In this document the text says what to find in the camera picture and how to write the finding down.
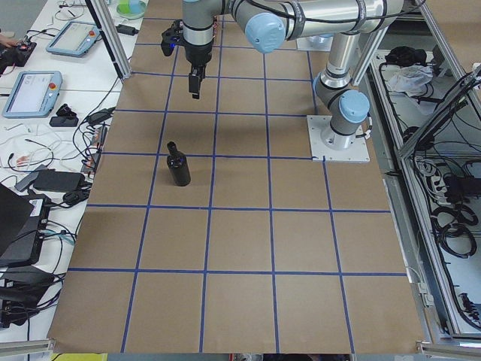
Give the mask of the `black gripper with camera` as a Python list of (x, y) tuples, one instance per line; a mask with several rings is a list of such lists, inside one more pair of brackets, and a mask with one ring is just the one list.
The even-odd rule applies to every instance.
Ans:
[(206, 44), (192, 44), (186, 42), (186, 59), (191, 64), (189, 73), (189, 92), (194, 99), (200, 99), (201, 81), (205, 78), (207, 64), (212, 59), (213, 41)]

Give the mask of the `robot arm carrying bottle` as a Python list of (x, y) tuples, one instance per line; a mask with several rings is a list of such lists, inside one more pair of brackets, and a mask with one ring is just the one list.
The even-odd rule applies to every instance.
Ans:
[(180, 40), (191, 64), (189, 92), (195, 99), (200, 96), (218, 15), (231, 15), (260, 53), (271, 53), (286, 41), (330, 35), (328, 61), (313, 88), (331, 112), (330, 123), (321, 131), (322, 142), (345, 150), (370, 107), (366, 96), (348, 88), (359, 36), (388, 27), (402, 7), (401, 1), (184, 1)]

